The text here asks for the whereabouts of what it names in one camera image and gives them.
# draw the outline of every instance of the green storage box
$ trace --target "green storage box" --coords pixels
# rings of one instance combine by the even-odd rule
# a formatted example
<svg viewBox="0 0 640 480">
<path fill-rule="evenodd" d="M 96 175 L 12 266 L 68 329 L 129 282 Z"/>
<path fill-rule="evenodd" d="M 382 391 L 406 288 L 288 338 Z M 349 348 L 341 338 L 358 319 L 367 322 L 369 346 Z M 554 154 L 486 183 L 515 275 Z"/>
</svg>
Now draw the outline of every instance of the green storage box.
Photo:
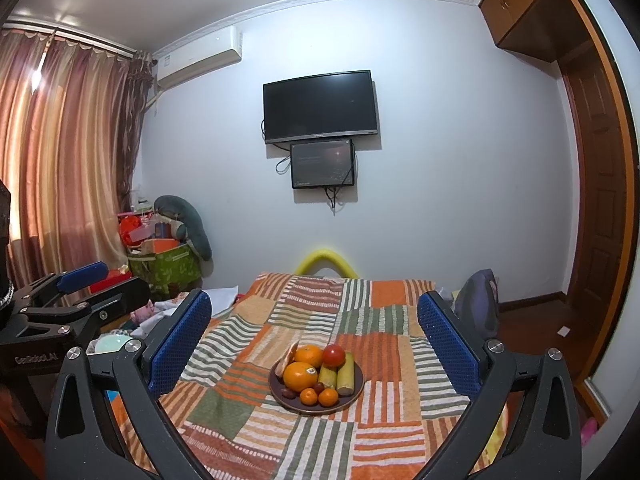
<svg viewBox="0 0 640 480">
<path fill-rule="evenodd" d="M 129 254 L 129 270 L 149 284 L 151 292 L 169 294 L 169 284 L 183 290 L 202 273 L 198 257 L 187 244 L 156 254 Z"/>
</svg>

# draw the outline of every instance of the blue gripper pad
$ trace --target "blue gripper pad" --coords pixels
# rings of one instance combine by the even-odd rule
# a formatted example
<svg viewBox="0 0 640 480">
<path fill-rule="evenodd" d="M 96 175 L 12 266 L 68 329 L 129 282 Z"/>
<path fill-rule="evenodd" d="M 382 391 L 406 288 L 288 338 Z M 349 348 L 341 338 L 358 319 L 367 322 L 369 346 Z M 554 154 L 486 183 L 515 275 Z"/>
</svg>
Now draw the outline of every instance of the blue gripper pad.
<svg viewBox="0 0 640 480">
<path fill-rule="evenodd" d="M 66 272 L 56 283 L 56 288 L 63 294 L 72 294 L 81 288 L 104 280 L 109 273 L 109 267 L 104 262 L 95 262 L 76 270 Z"/>
<path fill-rule="evenodd" d="M 481 386 L 478 361 L 428 294 L 418 300 L 418 323 L 455 391 L 474 400 Z"/>
<path fill-rule="evenodd" d="M 210 320 L 211 300 L 201 291 L 151 359 L 148 389 L 155 399 L 174 389 Z"/>
</svg>

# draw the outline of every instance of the curtain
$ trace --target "curtain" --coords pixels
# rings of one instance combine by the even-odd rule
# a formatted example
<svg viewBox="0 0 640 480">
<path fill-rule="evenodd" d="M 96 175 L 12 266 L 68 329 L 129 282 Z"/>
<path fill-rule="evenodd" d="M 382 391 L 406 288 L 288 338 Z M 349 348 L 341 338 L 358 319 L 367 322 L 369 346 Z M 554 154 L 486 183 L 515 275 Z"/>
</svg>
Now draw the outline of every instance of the curtain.
<svg viewBox="0 0 640 480">
<path fill-rule="evenodd" d="M 126 262 L 118 238 L 114 160 L 129 60 L 56 38 L 31 96 L 38 50 L 23 46 L 25 61 L 5 55 L 10 36 L 0 45 L 0 59 L 12 60 L 6 63 L 17 74 L 17 89 L 13 98 L 0 100 L 0 176 L 12 193 L 14 282 L 24 286 L 48 272 L 96 260 L 113 269 Z M 3 127 L 7 113 L 10 127 Z"/>
<path fill-rule="evenodd" d="M 129 64 L 120 109 L 120 124 L 116 146 L 115 171 L 120 211 L 130 211 L 131 178 L 140 148 L 140 133 L 145 112 L 146 96 L 151 88 L 152 57 L 148 52 L 137 52 Z"/>
<path fill-rule="evenodd" d="M 22 240 L 20 234 L 20 163 L 23 132 L 30 120 L 31 75 L 37 69 L 46 46 L 46 37 L 16 32 L 0 33 L 0 179 L 11 192 L 9 224 L 9 272 L 18 286 L 24 284 L 16 277 L 25 275 L 11 262 L 29 259 L 32 240 Z"/>
</svg>

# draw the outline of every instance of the peeled fruit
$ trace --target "peeled fruit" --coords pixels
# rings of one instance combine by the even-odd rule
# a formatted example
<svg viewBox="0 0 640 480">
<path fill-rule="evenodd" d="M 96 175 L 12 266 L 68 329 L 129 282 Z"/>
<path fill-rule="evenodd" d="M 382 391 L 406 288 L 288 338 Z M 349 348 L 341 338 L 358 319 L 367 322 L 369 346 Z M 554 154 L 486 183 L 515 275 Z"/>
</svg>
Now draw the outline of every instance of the peeled fruit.
<svg viewBox="0 0 640 480">
<path fill-rule="evenodd" d="M 337 344 L 328 345 L 322 352 L 322 364 L 341 366 L 344 362 L 344 349 Z"/>
<path fill-rule="evenodd" d="M 320 367 L 320 375 L 318 381 L 324 384 L 325 388 L 335 388 L 335 383 L 338 380 L 338 374 L 335 368 L 331 368 L 326 365 Z"/>
<path fill-rule="evenodd" d="M 309 363 L 314 368 L 319 368 L 322 365 L 322 350 L 316 345 L 298 346 L 296 361 Z"/>
<path fill-rule="evenodd" d="M 305 388 L 300 392 L 300 402 L 305 406 L 313 406 L 318 402 L 318 394 L 313 388 Z"/>
<path fill-rule="evenodd" d="M 338 392 L 336 392 L 333 388 L 325 388 L 324 390 L 322 390 L 320 395 L 318 395 L 318 402 L 321 406 L 330 408 L 336 402 L 338 402 Z"/>
<path fill-rule="evenodd" d="M 294 362 L 285 368 L 282 380 L 289 390 L 300 393 L 318 382 L 318 372 L 309 363 Z"/>
<path fill-rule="evenodd" d="M 353 375 L 353 354 L 346 353 L 344 364 L 338 368 L 337 390 L 342 396 L 353 395 L 354 375 Z"/>
<path fill-rule="evenodd" d="M 286 349 L 286 351 L 280 358 L 280 361 L 278 362 L 278 366 L 276 366 L 276 369 L 273 371 L 273 373 L 276 374 L 276 377 L 282 378 L 285 368 L 289 366 L 289 364 L 293 361 L 294 357 L 296 356 L 297 350 L 298 350 L 298 341 L 293 342 L 289 346 L 289 348 Z"/>
</svg>

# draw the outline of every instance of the pink object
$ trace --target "pink object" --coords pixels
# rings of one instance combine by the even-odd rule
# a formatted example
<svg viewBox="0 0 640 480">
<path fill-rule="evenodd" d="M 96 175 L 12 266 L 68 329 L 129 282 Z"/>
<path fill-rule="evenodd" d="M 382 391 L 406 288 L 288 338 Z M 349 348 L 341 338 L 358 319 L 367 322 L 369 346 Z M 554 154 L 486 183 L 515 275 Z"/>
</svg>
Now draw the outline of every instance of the pink object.
<svg viewBox="0 0 640 480">
<path fill-rule="evenodd" d="M 149 302 L 145 306 L 142 306 L 139 309 L 134 310 L 129 315 L 131 316 L 131 320 L 134 323 L 140 324 L 143 321 L 146 321 L 147 319 L 149 319 L 155 313 L 156 311 L 154 310 L 154 304 L 151 303 L 151 300 L 149 300 Z"/>
<path fill-rule="evenodd" d="M 591 417 L 584 423 L 584 426 L 580 430 L 580 440 L 582 441 L 582 447 L 587 445 L 587 442 L 590 441 L 591 437 L 596 434 L 598 431 L 598 423 L 596 419 Z"/>
</svg>

